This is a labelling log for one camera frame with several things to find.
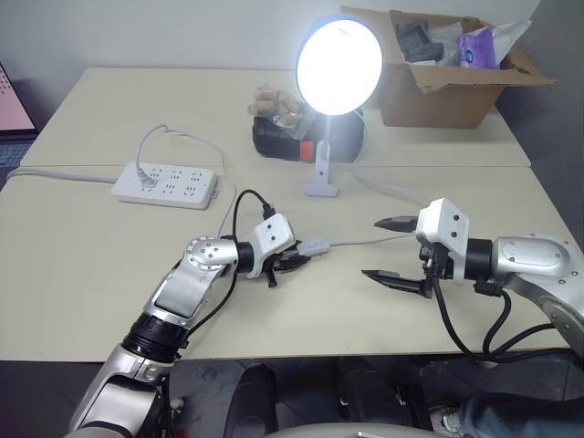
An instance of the pink screen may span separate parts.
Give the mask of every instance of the pink screen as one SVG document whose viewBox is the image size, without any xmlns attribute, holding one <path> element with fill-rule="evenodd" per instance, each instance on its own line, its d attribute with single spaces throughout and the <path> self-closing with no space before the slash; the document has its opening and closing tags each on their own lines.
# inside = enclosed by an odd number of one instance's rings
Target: pink screen
<svg viewBox="0 0 584 438">
<path fill-rule="evenodd" d="M 0 130 L 33 130 L 22 103 L 0 66 Z"/>
</svg>

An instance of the white power strip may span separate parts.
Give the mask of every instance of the white power strip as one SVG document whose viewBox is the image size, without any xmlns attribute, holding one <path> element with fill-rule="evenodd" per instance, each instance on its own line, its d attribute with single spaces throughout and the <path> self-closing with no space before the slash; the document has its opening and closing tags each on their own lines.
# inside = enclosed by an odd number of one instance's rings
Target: white power strip
<svg viewBox="0 0 584 438">
<path fill-rule="evenodd" d="M 111 189 L 126 203 L 149 203 L 168 207 L 204 210 L 214 195 L 217 177 L 209 169 L 142 162 L 141 168 L 156 180 L 154 187 L 142 187 L 134 162 L 128 163 Z"/>
</svg>

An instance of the wall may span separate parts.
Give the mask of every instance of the wall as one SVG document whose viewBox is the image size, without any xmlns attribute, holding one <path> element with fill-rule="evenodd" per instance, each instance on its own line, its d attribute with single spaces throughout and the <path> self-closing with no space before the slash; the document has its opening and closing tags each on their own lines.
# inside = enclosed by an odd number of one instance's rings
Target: wall
<svg viewBox="0 0 584 438">
<path fill-rule="evenodd" d="M 340 5 L 524 20 L 539 0 L 0 0 L 0 60 L 37 125 L 90 66 L 292 68 Z"/>
<path fill-rule="evenodd" d="M 584 247 L 582 18 L 582 0 L 542 0 L 519 44 L 548 78 L 559 80 L 559 85 L 553 89 L 507 89 L 497 102 L 580 247 Z"/>
</svg>

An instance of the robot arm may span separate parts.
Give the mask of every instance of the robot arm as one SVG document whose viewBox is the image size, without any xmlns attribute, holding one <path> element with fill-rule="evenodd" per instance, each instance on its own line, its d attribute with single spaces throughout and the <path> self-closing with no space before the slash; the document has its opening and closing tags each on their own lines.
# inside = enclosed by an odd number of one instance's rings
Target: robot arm
<svg viewBox="0 0 584 438">
<path fill-rule="evenodd" d="M 282 214 L 258 225 L 249 242 L 193 239 L 90 384 L 69 424 L 71 431 L 79 432 L 68 437 L 117 433 L 134 438 L 151 433 L 164 403 L 159 388 L 167 383 L 178 350 L 186 348 L 212 283 L 228 268 L 250 278 L 259 276 L 271 255 L 293 243 Z"/>
<path fill-rule="evenodd" d="M 426 278 L 415 281 L 387 271 L 363 271 L 384 286 L 431 297 L 432 276 L 497 296 L 509 288 L 536 304 L 574 352 L 584 358 L 584 256 L 549 235 L 469 238 L 469 220 L 446 199 L 433 201 L 418 217 L 384 219 L 377 226 L 415 232 Z"/>
</svg>

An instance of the lamp base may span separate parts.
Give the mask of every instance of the lamp base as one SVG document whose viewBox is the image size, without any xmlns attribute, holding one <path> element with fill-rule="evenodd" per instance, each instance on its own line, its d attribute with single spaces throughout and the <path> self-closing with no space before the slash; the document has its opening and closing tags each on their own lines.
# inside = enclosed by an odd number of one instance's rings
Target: lamp base
<svg viewBox="0 0 584 438">
<path fill-rule="evenodd" d="M 304 187 L 306 196 L 324 196 L 334 198 L 339 194 L 336 185 L 329 184 L 330 143 L 321 140 L 317 144 L 314 161 L 314 180 Z"/>
<path fill-rule="evenodd" d="M 306 196 L 323 196 L 326 198 L 334 198 L 339 194 L 339 187 L 333 184 L 311 182 L 304 186 L 304 194 Z"/>
</svg>

